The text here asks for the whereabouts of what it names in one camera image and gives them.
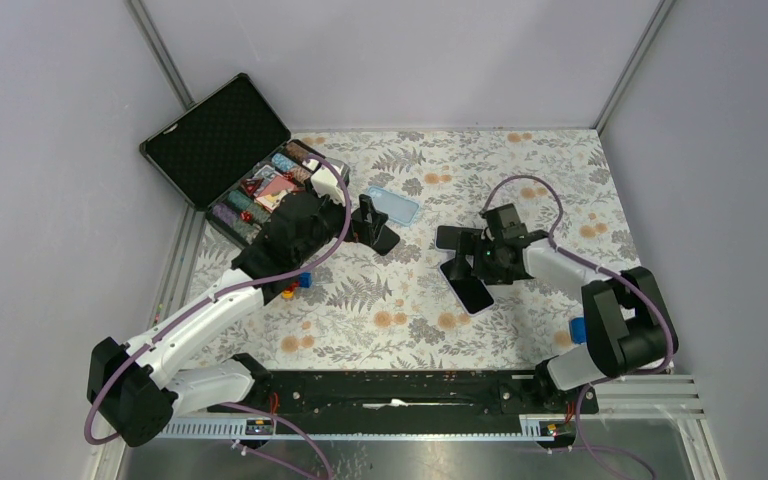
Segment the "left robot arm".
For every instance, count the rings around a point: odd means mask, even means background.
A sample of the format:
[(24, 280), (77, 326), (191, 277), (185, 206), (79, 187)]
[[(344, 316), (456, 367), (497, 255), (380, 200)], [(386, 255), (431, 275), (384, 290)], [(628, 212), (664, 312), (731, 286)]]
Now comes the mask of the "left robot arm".
[(171, 419), (222, 403), (256, 411), (269, 401), (270, 385), (237, 355), (212, 367), (185, 368), (199, 350), (232, 324), (257, 312), (335, 253), (344, 242), (380, 256), (399, 243), (367, 195), (356, 207), (329, 196), (292, 193), (274, 210), (252, 243), (212, 286), (178, 312), (124, 343), (112, 338), (92, 350), (84, 426), (86, 440), (97, 415), (131, 447), (157, 436)]

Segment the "floral table mat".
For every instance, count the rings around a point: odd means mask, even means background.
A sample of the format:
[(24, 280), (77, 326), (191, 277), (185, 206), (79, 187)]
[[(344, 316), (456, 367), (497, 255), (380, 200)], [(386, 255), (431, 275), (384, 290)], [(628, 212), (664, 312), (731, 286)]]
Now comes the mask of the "floral table mat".
[(471, 315), (446, 283), (441, 225), (479, 227), (485, 202), (512, 203), (530, 229), (625, 270), (639, 258), (604, 151), (592, 130), (303, 132), (351, 168), (351, 191), (376, 186), (418, 206), (386, 256), (345, 244), (313, 284), (233, 324), (190, 361), (248, 353), (269, 369), (519, 369), (567, 351), (581, 304), (531, 280), (492, 289)]

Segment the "red toy brick car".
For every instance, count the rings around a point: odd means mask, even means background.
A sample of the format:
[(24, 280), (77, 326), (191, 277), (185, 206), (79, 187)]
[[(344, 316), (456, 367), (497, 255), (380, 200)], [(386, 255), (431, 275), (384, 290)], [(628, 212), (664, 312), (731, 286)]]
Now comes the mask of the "red toy brick car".
[(298, 289), (309, 289), (312, 287), (312, 284), (312, 273), (303, 272), (281, 292), (281, 297), (287, 300), (293, 299)]

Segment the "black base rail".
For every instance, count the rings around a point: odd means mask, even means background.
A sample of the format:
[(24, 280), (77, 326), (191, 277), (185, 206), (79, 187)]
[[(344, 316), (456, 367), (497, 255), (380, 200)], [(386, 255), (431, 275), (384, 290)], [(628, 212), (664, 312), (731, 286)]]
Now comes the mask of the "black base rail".
[(310, 435), (519, 434), (563, 421), (578, 393), (545, 396), (530, 370), (273, 370), (242, 400)]

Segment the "black phone from blue case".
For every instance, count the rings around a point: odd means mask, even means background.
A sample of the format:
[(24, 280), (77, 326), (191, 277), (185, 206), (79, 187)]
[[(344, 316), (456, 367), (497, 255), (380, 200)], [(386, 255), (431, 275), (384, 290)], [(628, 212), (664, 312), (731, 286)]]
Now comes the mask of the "black phone from blue case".
[(398, 245), (400, 237), (386, 224), (363, 224), (356, 229), (356, 241), (384, 257)]

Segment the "light blue phone case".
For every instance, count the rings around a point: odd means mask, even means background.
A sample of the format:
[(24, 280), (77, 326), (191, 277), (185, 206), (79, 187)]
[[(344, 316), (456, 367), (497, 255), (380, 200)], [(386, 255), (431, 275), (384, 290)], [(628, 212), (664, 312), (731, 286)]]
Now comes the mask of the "light blue phone case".
[(420, 205), (414, 200), (378, 186), (370, 186), (366, 194), (378, 211), (387, 214), (389, 220), (398, 225), (411, 226), (417, 218)]

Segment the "blue toy car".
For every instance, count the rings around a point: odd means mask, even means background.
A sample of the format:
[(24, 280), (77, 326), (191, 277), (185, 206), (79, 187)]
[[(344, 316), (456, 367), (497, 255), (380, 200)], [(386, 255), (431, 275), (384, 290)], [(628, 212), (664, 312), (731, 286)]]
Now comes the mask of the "blue toy car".
[(584, 317), (575, 317), (568, 323), (569, 335), (575, 345), (587, 342), (586, 320)]

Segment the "triangular card box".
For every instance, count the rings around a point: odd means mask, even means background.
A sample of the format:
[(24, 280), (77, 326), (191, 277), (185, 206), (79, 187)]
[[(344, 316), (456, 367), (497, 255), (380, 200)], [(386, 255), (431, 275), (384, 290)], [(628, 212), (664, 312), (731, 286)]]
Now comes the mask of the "triangular card box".
[(264, 179), (258, 177), (246, 178), (240, 181), (240, 187), (249, 197), (254, 198), (257, 195)]

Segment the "black poker chip case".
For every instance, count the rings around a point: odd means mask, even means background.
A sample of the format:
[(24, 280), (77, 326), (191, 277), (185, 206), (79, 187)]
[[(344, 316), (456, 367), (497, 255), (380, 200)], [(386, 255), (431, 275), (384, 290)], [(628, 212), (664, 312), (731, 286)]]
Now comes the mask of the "black poker chip case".
[[(292, 157), (296, 143), (250, 77), (240, 73), (144, 141), (140, 151), (240, 248), (243, 259), (296, 268), (321, 250), (302, 255), (291, 246), (293, 198), (320, 197), (310, 181), (317, 168)], [(317, 152), (301, 148), (307, 159), (325, 164)], [(240, 187), (252, 177), (264, 179), (254, 198)], [(241, 220), (242, 211), (253, 214), (252, 224)]]

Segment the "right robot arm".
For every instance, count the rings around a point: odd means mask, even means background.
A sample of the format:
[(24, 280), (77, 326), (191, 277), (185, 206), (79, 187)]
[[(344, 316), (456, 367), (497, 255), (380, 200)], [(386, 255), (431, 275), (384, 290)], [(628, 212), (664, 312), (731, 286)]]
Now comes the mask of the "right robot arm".
[(677, 334), (650, 270), (611, 272), (558, 246), (548, 232), (529, 229), (511, 204), (482, 217), (482, 229), (440, 226), (435, 237), (436, 248), (453, 254), (441, 272), (469, 313), (492, 304), (490, 287), (525, 280), (548, 282), (583, 307), (583, 344), (535, 369), (539, 407), (557, 412), (575, 388), (670, 363)]

